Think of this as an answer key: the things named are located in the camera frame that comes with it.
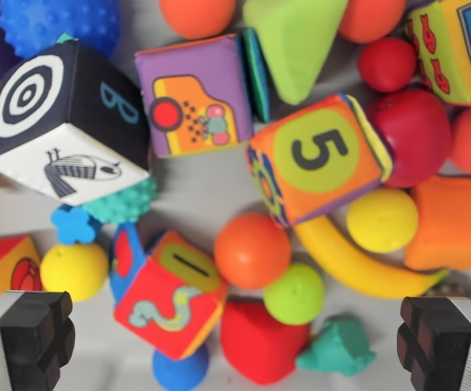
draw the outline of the red circle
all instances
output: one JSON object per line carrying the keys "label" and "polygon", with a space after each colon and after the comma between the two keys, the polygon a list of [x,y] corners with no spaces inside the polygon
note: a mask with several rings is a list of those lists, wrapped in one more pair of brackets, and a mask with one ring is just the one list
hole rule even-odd
{"label": "red circle", "polygon": [[179,109],[171,102],[159,102],[152,111],[152,119],[162,128],[172,128],[179,122]]}

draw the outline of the yellow toy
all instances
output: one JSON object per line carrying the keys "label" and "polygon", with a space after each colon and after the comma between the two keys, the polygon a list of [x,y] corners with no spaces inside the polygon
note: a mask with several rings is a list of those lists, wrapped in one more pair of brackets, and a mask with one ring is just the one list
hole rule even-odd
{"label": "yellow toy", "polygon": [[67,291],[73,301],[97,294],[107,275],[107,254],[97,244],[57,244],[44,256],[40,269],[48,292]]}
{"label": "yellow toy", "polygon": [[418,229],[415,201],[400,189],[377,189],[350,205],[346,222],[353,240],[372,253],[391,253]]}
{"label": "yellow toy", "polygon": [[295,226],[308,253],[340,283],[371,297],[400,300],[422,295],[447,277],[447,270],[423,275],[378,262],[361,253],[327,217]]}
{"label": "yellow toy", "polygon": [[407,19],[423,83],[443,101],[471,106],[471,0],[432,2]]}

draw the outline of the bird illustration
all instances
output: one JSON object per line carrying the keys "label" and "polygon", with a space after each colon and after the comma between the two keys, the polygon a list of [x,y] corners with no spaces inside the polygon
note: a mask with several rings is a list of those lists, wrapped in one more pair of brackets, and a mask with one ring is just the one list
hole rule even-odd
{"label": "bird illustration", "polygon": [[110,163],[89,155],[70,155],[59,157],[60,149],[47,152],[49,164],[44,168],[47,179],[59,198],[77,191],[63,180],[63,177],[88,179],[91,181],[110,181],[121,176],[120,163]]}

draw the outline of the teal toy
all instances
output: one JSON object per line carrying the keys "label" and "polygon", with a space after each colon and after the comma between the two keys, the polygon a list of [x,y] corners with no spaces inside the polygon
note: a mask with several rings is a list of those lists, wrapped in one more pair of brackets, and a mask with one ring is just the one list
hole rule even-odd
{"label": "teal toy", "polygon": [[357,318],[339,316],[329,319],[311,346],[296,359],[296,367],[305,371],[340,372],[354,376],[375,360],[369,349],[363,325]]}
{"label": "teal toy", "polygon": [[61,244],[89,244],[95,241],[102,223],[81,207],[62,205],[51,214]]}
{"label": "teal toy", "polygon": [[150,210],[156,190],[156,180],[147,178],[137,185],[83,204],[82,207],[103,224],[137,222]]}

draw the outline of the stuffed block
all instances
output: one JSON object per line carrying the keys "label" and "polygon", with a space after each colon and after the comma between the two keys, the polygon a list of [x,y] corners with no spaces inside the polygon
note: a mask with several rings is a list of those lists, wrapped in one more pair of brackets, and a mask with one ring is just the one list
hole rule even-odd
{"label": "stuffed block", "polygon": [[252,138],[247,161],[281,226],[348,204],[387,180],[393,169],[362,108],[343,94],[265,128]]}
{"label": "stuffed block", "polygon": [[471,0],[431,2],[407,19],[422,82],[444,102],[471,106]]}
{"label": "stuffed block", "polygon": [[2,81],[0,173],[78,206],[148,177],[139,89],[77,41],[26,60]]}
{"label": "stuffed block", "polygon": [[217,151],[252,137],[236,35],[142,51],[136,66],[159,157]]}
{"label": "stuffed block", "polygon": [[150,253],[114,317],[167,357],[187,358],[220,319],[228,283],[213,259],[177,232],[165,232]]}
{"label": "stuffed block", "polygon": [[40,257],[27,235],[0,239],[0,295],[8,290],[41,291]]}

